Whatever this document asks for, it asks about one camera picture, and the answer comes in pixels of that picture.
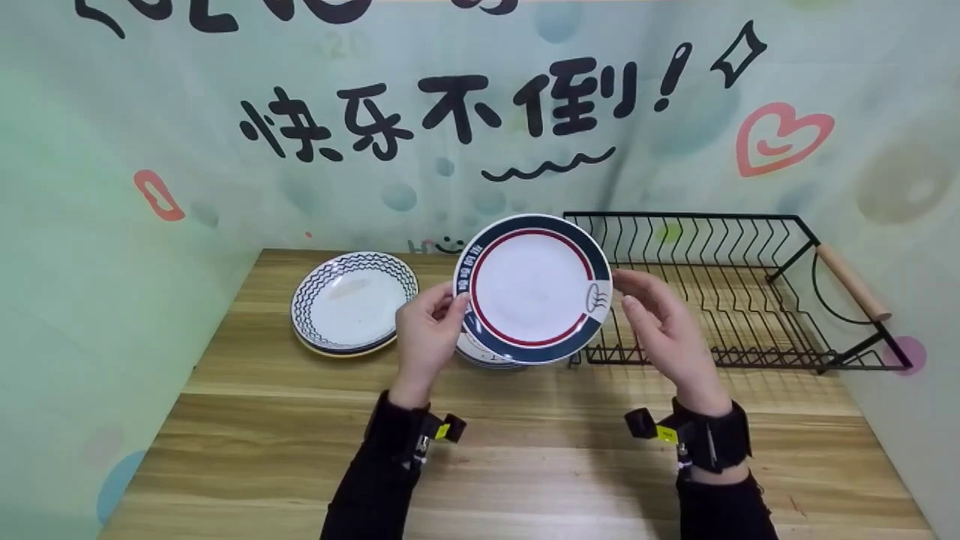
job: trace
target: black metal dish rack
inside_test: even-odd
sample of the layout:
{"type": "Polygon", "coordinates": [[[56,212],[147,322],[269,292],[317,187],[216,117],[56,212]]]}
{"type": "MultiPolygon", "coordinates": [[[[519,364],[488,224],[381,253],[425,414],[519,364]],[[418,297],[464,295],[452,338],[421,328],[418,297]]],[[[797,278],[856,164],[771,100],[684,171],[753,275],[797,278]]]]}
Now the black metal dish rack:
{"type": "MultiPolygon", "coordinates": [[[[597,241],[612,268],[667,281],[699,316],[719,367],[824,373],[913,365],[883,324],[889,313],[864,300],[869,293],[857,296],[866,290],[856,289],[862,282],[855,275],[844,280],[833,263],[836,255],[828,255],[828,246],[799,216],[570,211],[564,219],[597,241]],[[821,260],[827,264],[818,265],[821,260]],[[826,266],[839,280],[824,279],[826,266]]],[[[649,363],[619,299],[601,331],[569,364],[584,360],[649,363]]]]}

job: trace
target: red ring on plate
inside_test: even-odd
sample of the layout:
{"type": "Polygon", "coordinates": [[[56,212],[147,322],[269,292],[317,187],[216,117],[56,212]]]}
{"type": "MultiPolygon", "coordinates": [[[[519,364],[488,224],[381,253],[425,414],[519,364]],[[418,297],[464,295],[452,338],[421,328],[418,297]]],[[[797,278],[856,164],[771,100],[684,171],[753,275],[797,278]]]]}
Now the red ring on plate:
{"type": "Polygon", "coordinates": [[[518,229],[516,231],[506,233],[503,236],[500,236],[499,238],[491,242],[490,245],[487,246],[487,249],[485,249],[483,253],[480,254],[479,258],[477,258],[477,263],[473,266],[473,275],[470,276],[470,303],[473,306],[473,311],[477,314],[477,317],[480,319],[480,322],[483,323],[483,326],[486,327],[487,330],[489,330],[493,335],[499,337],[500,339],[506,341],[507,343],[512,343],[514,345],[519,345],[521,347],[543,347],[546,345],[559,343],[563,341],[567,336],[577,331],[577,328],[580,327],[580,324],[583,323],[585,319],[587,319],[587,315],[585,313],[581,313],[577,321],[573,323],[573,326],[571,326],[570,328],[566,329],[565,331],[561,332],[558,335],[555,335],[549,339],[544,339],[542,341],[523,341],[521,339],[516,339],[515,337],[511,337],[503,333],[502,331],[499,331],[496,328],[494,328],[493,325],[490,324],[490,321],[487,320],[487,317],[484,316],[483,310],[480,308],[480,303],[477,302],[476,283],[477,283],[477,276],[480,275],[480,265],[483,264],[483,261],[484,259],[487,258],[487,255],[489,255],[490,252],[493,251],[493,248],[503,243],[504,241],[509,240],[510,238],[513,238],[515,236],[520,236],[522,234],[542,234],[544,236],[550,236],[551,238],[560,240],[561,242],[566,244],[568,248],[573,250],[573,253],[577,254],[577,257],[580,258],[580,262],[582,262],[584,265],[584,270],[587,271],[587,279],[591,281],[593,280],[593,272],[590,270],[590,265],[587,261],[587,257],[584,255],[584,252],[581,251],[579,247],[577,247],[577,244],[573,243],[573,241],[571,241],[569,238],[567,238],[562,234],[554,233],[553,231],[548,231],[547,229],[518,229]]]}

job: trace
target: white plate with navy rim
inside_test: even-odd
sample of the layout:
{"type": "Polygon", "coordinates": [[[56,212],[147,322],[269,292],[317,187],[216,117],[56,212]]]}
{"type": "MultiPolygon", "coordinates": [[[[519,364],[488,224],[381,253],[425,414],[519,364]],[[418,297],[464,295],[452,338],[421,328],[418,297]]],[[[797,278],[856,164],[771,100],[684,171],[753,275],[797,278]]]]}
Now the white plate with navy rim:
{"type": "Polygon", "coordinates": [[[610,265],[596,241],[552,215],[501,219],[464,247],[453,293],[466,330],[497,356],[544,364],[583,349],[610,313],[610,265]]]}
{"type": "Polygon", "coordinates": [[[523,364],[510,361],[484,349],[465,331],[457,339],[457,353],[467,362],[487,369],[516,369],[523,364]]]}
{"type": "Polygon", "coordinates": [[[290,318],[297,337],[321,355],[365,355],[396,338],[396,310],[418,292],[417,276],[399,258],[347,253],[303,278],[290,318]]]}

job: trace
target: finger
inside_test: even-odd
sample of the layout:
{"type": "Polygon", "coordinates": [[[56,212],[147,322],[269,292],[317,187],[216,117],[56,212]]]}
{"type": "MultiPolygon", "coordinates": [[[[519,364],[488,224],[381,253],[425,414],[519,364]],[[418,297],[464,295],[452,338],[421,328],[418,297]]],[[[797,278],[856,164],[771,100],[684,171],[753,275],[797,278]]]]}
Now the finger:
{"type": "Polygon", "coordinates": [[[445,298],[450,298],[453,296],[452,288],[453,282],[437,283],[436,285],[421,291],[420,294],[410,301],[410,304],[415,306],[419,311],[423,311],[428,315],[432,314],[445,298]]]}
{"type": "Polygon", "coordinates": [[[453,302],[453,297],[447,296],[443,300],[440,300],[440,303],[435,305],[433,308],[435,311],[439,311],[441,309],[447,309],[448,307],[450,307],[450,304],[452,302],[453,302]]]}
{"type": "Polygon", "coordinates": [[[623,313],[627,315],[630,327],[636,337],[648,351],[655,351],[667,345],[668,338],[660,331],[660,322],[646,307],[633,296],[623,297],[623,313]]]}
{"type": "Polygon", "coordinates": [[[661,321],[686,314],[686,304],[660,278],[634,270],[614,270],[613,286],[635,297],[661,321]]]}
{"type": "Polygon", "coordinates": [[[460,328],[464,325],[464,315],[467,314],[469,299],[470,297],[466,292],[460,293],[453,299],[450,308],[446,311],[446,317],[440,323],[444,331],[460,333],[460,328]]]}

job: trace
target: yellow label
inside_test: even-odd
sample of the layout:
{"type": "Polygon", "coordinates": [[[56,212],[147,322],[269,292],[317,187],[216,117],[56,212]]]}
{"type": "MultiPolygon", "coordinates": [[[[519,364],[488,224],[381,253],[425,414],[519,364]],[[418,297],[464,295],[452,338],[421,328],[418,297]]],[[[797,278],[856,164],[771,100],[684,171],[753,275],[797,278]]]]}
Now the yellow label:
{"type": "Polygon", "coordinates": [[[680,444],[680,439],[677,438],[677,432],[663,426],[657,426],[657,438],[668,443],[680,444]]]}

